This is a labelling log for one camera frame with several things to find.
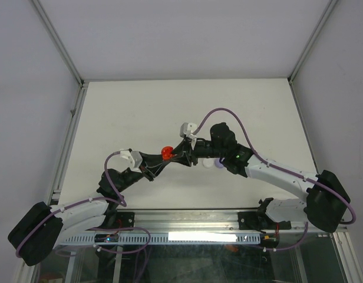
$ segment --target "gray wall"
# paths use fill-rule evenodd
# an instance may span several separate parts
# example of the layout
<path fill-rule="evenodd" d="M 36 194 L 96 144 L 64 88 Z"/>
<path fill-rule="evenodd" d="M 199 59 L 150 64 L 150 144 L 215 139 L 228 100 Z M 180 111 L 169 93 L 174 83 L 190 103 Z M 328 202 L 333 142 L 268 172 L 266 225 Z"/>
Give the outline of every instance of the gray wall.
<path fill-rule="evenodd" d="M 44 200 L 77 84 L 27 0 L 0 0 L 0 282 L 17 265 L 9 231 Z"/>
<path fill-rule="evenodd" d="M 343 0 L 294 89 L 318 169 L 335 172 L 358 220 L 351 238 L 363 269 L 363 0 Z"/>

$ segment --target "red object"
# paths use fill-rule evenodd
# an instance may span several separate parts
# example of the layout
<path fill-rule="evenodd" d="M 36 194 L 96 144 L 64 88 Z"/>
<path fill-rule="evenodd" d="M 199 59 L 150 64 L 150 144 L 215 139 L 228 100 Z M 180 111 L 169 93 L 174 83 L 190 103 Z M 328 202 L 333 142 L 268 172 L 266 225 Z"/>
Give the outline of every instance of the red object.
<path fill-rule="evenodd" d="M 172 146 L 165 146 L 164 148 L 162 148 L 161 154 L 162 154 L 163 160 L 169 160 L 172 157 L 174 157 L 175 154 L 171 153 L 173 150 L 174 150 L 174 148 Z"/>

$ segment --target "white tabletop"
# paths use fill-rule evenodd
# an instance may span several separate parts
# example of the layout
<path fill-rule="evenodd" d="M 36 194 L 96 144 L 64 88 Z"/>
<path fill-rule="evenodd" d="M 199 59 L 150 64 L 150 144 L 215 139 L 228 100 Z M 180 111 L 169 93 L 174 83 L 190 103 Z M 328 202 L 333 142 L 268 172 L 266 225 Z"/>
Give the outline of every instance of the white tabletop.
<path fill-rule="evenodd" d="M 132 148 L 159 154 L 164 146 L 175 147 L 181 141 L 182 123 L 199 124 L 216 107 L 229 108 L 240 117 L 261 154 L 315 171 L 286 79 L 96 82 L 88 86 L 60 203 L 95 192 L 110 153 Z M 210 139 L 210 127 L 222 121 L 246 146 L 240 127 L 228 113 L 212 115 L 199 137 Z M 114 157 L 108 167 L 123 171 L 127 165 Z M 155 181 L 144 178 L 123 195 L 132 209 L 246 208 L 257 206 L 259 199 L 294 198 L 226 169 L 205 169 L 201 162 L 191 168 L 170 164 Z"/>

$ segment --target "metal bracket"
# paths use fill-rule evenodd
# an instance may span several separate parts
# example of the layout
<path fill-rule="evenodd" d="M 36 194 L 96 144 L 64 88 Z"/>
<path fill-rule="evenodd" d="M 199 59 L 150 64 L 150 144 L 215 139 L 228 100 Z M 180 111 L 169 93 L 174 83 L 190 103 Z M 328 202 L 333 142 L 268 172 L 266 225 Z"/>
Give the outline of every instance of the metal bracket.
<path fill-rule="evenodd" d="M 276 222 L 269 223 L 265 219 L 263 222 L 260 222 L 258 214 L 256 212 L 243 211 L 243 212 L 238 212 L 237 215 L 238 215 L 239 230 L 263 231 L 263 230 L 276 229 Z M 292 229 L 290 221 L 282 221 L 279 222 L 278 224 L 280 230 Z"/>

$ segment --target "cable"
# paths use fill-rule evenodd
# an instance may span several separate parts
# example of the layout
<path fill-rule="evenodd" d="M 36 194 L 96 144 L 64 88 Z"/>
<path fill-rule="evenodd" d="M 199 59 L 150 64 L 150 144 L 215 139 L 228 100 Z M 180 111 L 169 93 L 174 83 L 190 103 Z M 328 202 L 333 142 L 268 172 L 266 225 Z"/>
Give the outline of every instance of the cable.
<path fill-rule="evenodd" d="M 194 131 L 194 135 L 196 135 L 200 130 L 201 130 L 201 128 L 204 126 L 204 124 L 205 124 L 205 122 L 206 122 L 206 120 L 209 118 L 209 116 L 210 115 L 212 115 L 214 112 L 217 112 L 217 111 L 226 111 L 226 112 L 228 112 L 228 113 L 230 113 L 235 119 L 236 119 L 236 121 L 239 123 L 239 126 L 240 126 L 240 128 L 242 128 L 242 131 L 243 131 L 243 134 L 245 135 L 245 138 L 246 138 L 246 141 L 247 141 L 247 143 L 248 143 L 248 145 L 249 145 L 249 147 L 252 149 L 252 152 L 253 152 L 253 154 L 261 161 L 261 162 L 263 162 L 264 164 L 267 164 L 268 163 L 268 161 L 266 161 L 264 158 L 262 158 L 261 156 L 260 156 L 260 154 L 255 150 L 255 148 L 253 147 L 253 145 L 252 145 L 252 143 L 251 143 L 251 141 L 250 141 L 250 139 L 249 139 L 249 137 L 248 137 L 248 134 L 247 134 L 247 131 L 246 131 L 246 129 L 245 129 L 245 127 L 244 127 L 244 125 L 243 125 L 243 123 L 241 122 L 241 120 L 238 118 L 238 116 L 233 112 L 233 111 L 231 111 L 231 110 L 229 110 L 229 109 L 227 109 L 227 108 L 216 108 L 216 109 L 213 109 L 212 111 L 210 111 L 205 117 L 204 117 L 204 119 L 202 120 L 202 122 L 200 123 L 200 125 L 197 127 L 197 129 L 196 129 L 196 131 Z M 288 169 L 286 169 L 286 168 L 282 168 L 282 167 L 280 167 L 280 166 L 277 166 L 277 165 L 274 165 L 274 164 L 269 164 L 269 166 L 270 167 L 272 167 L 272 168 L 275 168 L 275 169 L 277 169 L 277 170 L 280 170 L 280 171 L 282 171 L 282 172 L 284 172 L 284 173 L 287 173 L 287 174 L 290 174 L 290 175 L 292 175 L 292 176 L 295 176 L 295 177 L 298 177 L 298 178 L 300 178 L 300 179 L 304 179 L 304 176 L 303 175 L 301 175 L 301 174 L 299 174 L 299 173 L 295 173 L 295 172 L 293 172 L 293 171 L 290 171 L 290 170 L 288 170 Z M 354 211 L 354 209 L 353 209 L 353 207 L 341 196 L 341 195 L 339 195 L 338 193 L 336 193 L 334 190 L 332 190 L 330 187 L 327 187 L 326 185 L 324 185 L 324 184 L 322 184 L 322 183 L 320 183 L 320 182 L 317 182 L 317 181 L 315 181 L 315 180 L 312 180 L 312 179 L 310 179 L 310 178 L 306 178 L 306 181 L 307 182 L 310 182 L 310 183 L 312 183 L 312 184 L 314 184 L 314 185 L 317 185 L 317 186 L 319 186 L 319 187 L 321 187 L 322 189 L 324 189 L 324 190 L 326 190 L 326 191 L 328 191 L 329 193 L 331 193 L 331 194 L 333 194 L 336 198 L 338 198 L 347 208 L 348 208 L 348 210 L 350 211 L 350 213 L 351 213 L 351 215 L 352 215 L 352 220 L 350 220 L 350 221 L 346 221 L 346 222 L 340 222 L 340 224 L 353 224 L 355 221 L 356 221 L 356 219 L 357 219 L 357 216 L 356 216 L 356 213 L 355 213 L 355 211 Z"/>
<path fill-rule="evenodd" d="M 108 174 L 108 169 L 107 169 L 107 165 L 108 165 L 108 161 L 111 159 L 111 157 L 115 156 L 115 155 L 119 155 L 120 151 L 118 152 L 114 152 L 111 153 L 110 155 L 108 155 L 108 157 L 106 158 L 105 162 L 104 162 L 104 173 L 105 176 L 107 177 L 108 182 L 110 183 L 113 191 L 115 191 L 116 195 L 118 196 L 118 198 L 120 199 L 120 205 L 122 205 L 123 207 L 127 207 L 127 203 L 124 200 L 124 196 L 118 191 L 118 189 L 116 188 L 115 184 L 113 183 L 110 174 Z"/>
<path fill-rule="evenodd" d="M 117 200 L 114 200 L 114 199 L 110 199 L 110 198 L 105 198 L 104 196 L 100 196 L 100 197 L 97 197 L 97 198 L 92 198 L 92 199 L 85 199 L 85 200 L 81 200 L 79 202 L 75 202 L 75 203 L 72 203 L 71 205 L 67 205 L 64 207 L 64 210 L 67 210 L 67 209 L 71 209 L 71 208 L 74 208 L 78 205 L 82 205 L 83 203 L 87 203 L 87 202 L 92 202 L 93 200 L 107 200 L 109 202 L 114 202 L 114 203 L 118 203 L 120 205 L 120 202 L 118 202 Z M 24 244 L 29 240 L 29 238 L 40 228 L 43 226 L 43 224 L 49 219 L 51 218 L 52 216 L 64 211 L 63 209 L 57 209 L 53 212 L 51 212 L 49 215 L 47 215 L 42 221 L 40 221 L 40 223 L 30 232 L 28 233 L 28 235 L 23 239 L 23 241 L 18 245 L 18 247 L 16 248 L 16 252 L 15 252 L 15 255 L 16 257 L 20 258 L 20 251 L 22 249 L 22 247 L 24 246 Z M 98 231 L 112 231 L 112 230 L 109 230 L 109 229 L 101 229 L 101 228 L 92 228 L 93 230 L 98 230 Z M 120 228 L 120 231 L 127 231 L 127 230 L 142 230 L 144 231 L 145 233 L 148 234 L 148 241 L 139 249 L 135 250 L 135 251 L 130 251 L 130 252 L 120 252 L 120 254 L 132 254 L 132 253 L 135 253 L 135 252 L 138 252 L 138 251 L 141 251 L 142 249 L 146 248 L 146 246 L 149 244 L 150 242 L 150 239 L 151 239 L 151 234 L 148 230 L 144 229 L 144 228 L 140 228 L 140 227 L 129 227 L 129 228 Z M 114 254 L 117 254 L 118 252 L 113 252 L 113 251 L 110 251 L 108 249 L 104 249 L 102 247 L 99 247 L 101 250 L 103 251 L 108 251 L 108 252 L 112 252 Z"/>
<path fill-rule="evenodd" d="M 143 273 L 144 273 L 144 271 L 146 269 L 146 266 L 147 266 L 147 264 L 149 262 L 149 259 L 150 259 L 151 247 L 150 247 L 148 253 L 146 252 L 146 249 L 144 249 L 144 252 L 145 252 L 145 261 L 144 261 L 142 269 L 141 269 L 140 273 L 138 274 L 138 276 L 137 276 L 136 280 L 134 281 L 134 283 L 138 283 L 141 280 L 141 277 L 142 277 L 142 275 L 143 275 Z"/>
<path fill-rule="evenodd" d="M 293 249 L 297 246 L 299 246 L 306 238 L 307 236 L 307 231 L 309 230 L 309 222 L 305 223 L 305 230 L 303 232 L 302 237 L 297 241 L 297 243 L 291 245 L 291 246 L 287 246 L 285 248 L 265 248 L 262 246 L 254 246 L 255 248 L 259 248 L 259 249 L 263 249 L 264 251 L 271 251 L 271 252 L 276 252 L 276 251 L 287 251 L 288 249 Z"/>
<path fill-rule="evenodd" d="M 136 252 L 142 251 L 144 248 L 147 247 L 147 245 L 151 241 L 150 232 L 148 230 L 146 230 L 145 228 L 142 228 L 142 227 L 126 227 L 126 228 L 120 228 L 120 229 L 117 229 L 117 228 L 116 229 L 91 228 L 89 230 L 92 230 L 92 231 L 117 231 L 117 230 L 119 230 L 119 231 L 132 231 L 132 230 L 141 230 L 141 231 L 144 231 L 148 235 L 148 239 L 147 239 L 146 243 L 143 246 L 141 246 L 141 248 L 135 249 L 134 251 L 117 252 L 117 251 L 111 251 L 109 249 L 102 248 L 99 245 L 95 245 L 95 246 L 98 247 L 98 249 L 101 249 L 102 251 L 110 252 L 111 254 L 116 254 L 116 255 L 134 254 Z"/>

